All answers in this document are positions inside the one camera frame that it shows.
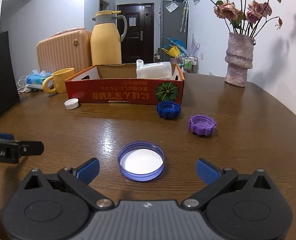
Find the large blue jar lid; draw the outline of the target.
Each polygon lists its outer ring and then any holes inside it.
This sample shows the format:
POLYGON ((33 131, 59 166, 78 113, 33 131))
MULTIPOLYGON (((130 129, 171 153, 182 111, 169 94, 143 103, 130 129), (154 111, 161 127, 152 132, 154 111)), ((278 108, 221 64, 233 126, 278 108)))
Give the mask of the large blue jar lid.
POLYGON ((165 162, 164 151, 148 141, 135 141, 125 145, 118 154, 122 175, 132 181, 145 182, 161 175, 165 162))

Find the dark blue bottle cap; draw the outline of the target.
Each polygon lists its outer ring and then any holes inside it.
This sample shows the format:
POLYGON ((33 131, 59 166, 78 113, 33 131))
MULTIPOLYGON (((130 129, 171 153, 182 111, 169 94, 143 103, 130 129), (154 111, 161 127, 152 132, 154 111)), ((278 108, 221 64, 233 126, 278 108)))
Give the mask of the dark blue bottle cap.
POLYGON ((157 104, 156 112, 164 119, 175 119, 181 113, 181 106, 173 101, 164 101, 157 104))

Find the cotton swab clear box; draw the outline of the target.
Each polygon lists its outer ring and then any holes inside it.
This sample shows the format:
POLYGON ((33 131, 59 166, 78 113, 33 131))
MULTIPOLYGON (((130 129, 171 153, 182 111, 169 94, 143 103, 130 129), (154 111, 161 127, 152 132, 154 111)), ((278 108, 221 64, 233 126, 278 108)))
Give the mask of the cotton swab clear box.
POLYGON ((136 73, 138 79, 169 80, 172 77, 172 66, 170 62, 143 64, 136 68, 136 73))

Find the red lint brush white handle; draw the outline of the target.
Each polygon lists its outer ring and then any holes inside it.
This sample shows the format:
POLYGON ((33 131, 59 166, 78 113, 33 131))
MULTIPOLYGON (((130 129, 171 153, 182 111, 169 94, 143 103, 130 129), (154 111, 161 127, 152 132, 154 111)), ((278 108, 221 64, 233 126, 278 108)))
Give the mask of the red lint brush white handle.
POLYGON ((142 66, 144 64, 144 62, 143 62, 143 60, 138 59, 136 61, 136 64, 137 64, 137 67, 140 67, 140 66, 142 66))

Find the black paper bag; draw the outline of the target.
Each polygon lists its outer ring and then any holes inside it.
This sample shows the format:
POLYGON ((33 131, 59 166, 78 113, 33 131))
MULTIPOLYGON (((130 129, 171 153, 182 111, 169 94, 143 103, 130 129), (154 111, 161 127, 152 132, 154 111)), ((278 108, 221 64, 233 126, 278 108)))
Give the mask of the black paper bag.
POLYGON ((9 33, 0 33, 0 116, 20 101, 13 73, 9 33))

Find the purple bottle cap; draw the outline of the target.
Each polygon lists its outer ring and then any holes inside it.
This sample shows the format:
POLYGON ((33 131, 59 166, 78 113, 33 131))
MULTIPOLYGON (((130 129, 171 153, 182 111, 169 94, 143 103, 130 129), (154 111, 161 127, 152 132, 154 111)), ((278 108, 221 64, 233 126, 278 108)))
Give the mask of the purple bottle cap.
POLYGON ((216 129, 216 122, 206 115, 193 115, 189 119, 189 130, 199 136, 209 136, 216 129))

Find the blue tissue pack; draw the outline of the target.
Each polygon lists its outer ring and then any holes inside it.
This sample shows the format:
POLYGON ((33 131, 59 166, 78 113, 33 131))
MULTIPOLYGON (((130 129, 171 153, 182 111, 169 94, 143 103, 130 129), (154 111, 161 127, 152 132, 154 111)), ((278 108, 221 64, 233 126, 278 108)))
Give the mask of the blue tissue pack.
POLYGON ((45 70, 33 70, 26 78, 25 85, 32 89, 42 89, 43 82, 46 78, 51 76, 51 72, 45 70))

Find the yellow mug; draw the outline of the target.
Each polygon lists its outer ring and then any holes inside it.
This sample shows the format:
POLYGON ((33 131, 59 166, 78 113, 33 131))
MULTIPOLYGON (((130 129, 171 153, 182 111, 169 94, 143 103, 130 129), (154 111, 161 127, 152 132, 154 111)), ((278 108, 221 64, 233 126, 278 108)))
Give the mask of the yellow mug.
POLYGON ((53 72, 50 77, 46 78, 43 81, 42 84, 42 89, 45 93, 47 94, 62 94, 66 93, 66 85, 65 81, 66 79, 72 77, 75 74, 75 69, 74 68, 66 68, 66 69, 61 69, 56 72, 53 72), (53 83, 53 88, 49 88, 49 82, 53 83))

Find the peach ribbed suitcase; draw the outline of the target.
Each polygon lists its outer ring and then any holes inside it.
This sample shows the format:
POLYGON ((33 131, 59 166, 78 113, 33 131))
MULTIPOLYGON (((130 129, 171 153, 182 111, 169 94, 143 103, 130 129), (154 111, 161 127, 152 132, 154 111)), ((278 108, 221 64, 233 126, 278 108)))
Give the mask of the peach ribbed suitcase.
POLYGON ((74 68, 78 73, 92 66, 91 34, 85 28, 73 28, 38 42, 36 53, 39 70, 53 73, 74 68))

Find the pink ceramic vase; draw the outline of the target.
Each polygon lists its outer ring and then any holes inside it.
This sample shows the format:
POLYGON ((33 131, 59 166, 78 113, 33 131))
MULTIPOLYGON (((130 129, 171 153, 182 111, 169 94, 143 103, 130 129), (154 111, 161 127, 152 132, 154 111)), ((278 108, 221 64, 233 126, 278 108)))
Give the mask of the pink ceramic vase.
POLYGON ((253 52, 256 41, 247 35, 229 33, 225 62, 228 64, 225 82, 245 87, 248 70, 253 68, 253 52))

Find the yellow watering can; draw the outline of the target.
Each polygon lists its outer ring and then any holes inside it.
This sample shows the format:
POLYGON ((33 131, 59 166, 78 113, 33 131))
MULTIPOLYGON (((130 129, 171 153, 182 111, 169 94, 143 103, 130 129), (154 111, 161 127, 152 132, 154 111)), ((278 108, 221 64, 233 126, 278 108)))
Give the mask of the yellow watering can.
POLYGON ((162 48, 161 50, 163 52, 165 52, 171 58, 177 58, 181 54, 181 52, 177 46, 170 45, 169 50, 167 50, 166 48, 162 48))

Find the dark brown door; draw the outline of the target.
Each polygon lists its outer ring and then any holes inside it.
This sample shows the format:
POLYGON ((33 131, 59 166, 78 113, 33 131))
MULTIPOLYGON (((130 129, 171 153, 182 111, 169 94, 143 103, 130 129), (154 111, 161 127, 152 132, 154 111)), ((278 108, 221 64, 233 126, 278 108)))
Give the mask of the dark brown door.
POLYGON ((123 63, 135 63, 138 59, 145 63, 154 62, 154 4, 119 4, 117 9, 125 16, 127 22, 117 21, 118 31, 127 34, 121 42, 123 63))

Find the dried pink roses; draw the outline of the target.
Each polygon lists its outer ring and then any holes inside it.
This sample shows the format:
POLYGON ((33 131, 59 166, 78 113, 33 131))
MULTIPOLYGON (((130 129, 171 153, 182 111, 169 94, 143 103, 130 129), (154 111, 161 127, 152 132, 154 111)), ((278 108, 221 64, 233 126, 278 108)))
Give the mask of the dried pink roses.
POLYGON ((271 20, 277 19, 277 29, 281 29, 283 22, 279 16, 272 16, 273 10, 270 0, 263 3, 252 0, 239 0, 238 7, 231 0, 209 0, 213 4, 213 11, 217 18, 223 19, 229 31, 234 34, 255 38, 263 27, 271 20))

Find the grey refrigerator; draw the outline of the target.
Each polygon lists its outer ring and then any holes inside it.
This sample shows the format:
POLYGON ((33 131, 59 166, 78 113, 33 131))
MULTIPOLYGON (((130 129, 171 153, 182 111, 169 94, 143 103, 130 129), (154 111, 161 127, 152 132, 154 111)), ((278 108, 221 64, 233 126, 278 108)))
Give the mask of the grey refrigerator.
POLYGON ((161 1, 160 4, 160 61, 169 61, 169 56, 162 48, 169 49, 170 39, 180 40, 187 46, 187 24, 184 10, 186 0, 161 1))

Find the folded umbrella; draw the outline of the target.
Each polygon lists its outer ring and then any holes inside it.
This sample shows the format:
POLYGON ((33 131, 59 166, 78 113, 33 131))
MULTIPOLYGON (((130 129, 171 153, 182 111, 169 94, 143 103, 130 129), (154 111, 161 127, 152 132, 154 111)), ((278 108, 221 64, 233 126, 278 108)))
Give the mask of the folded umbrella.
POLYGON ((181 27, 180 32, 186 32, 187 28, 187 19, 188 19, 188 0, 184 1, 184 8, 183 8, 183 17, 181 20, 181 27))

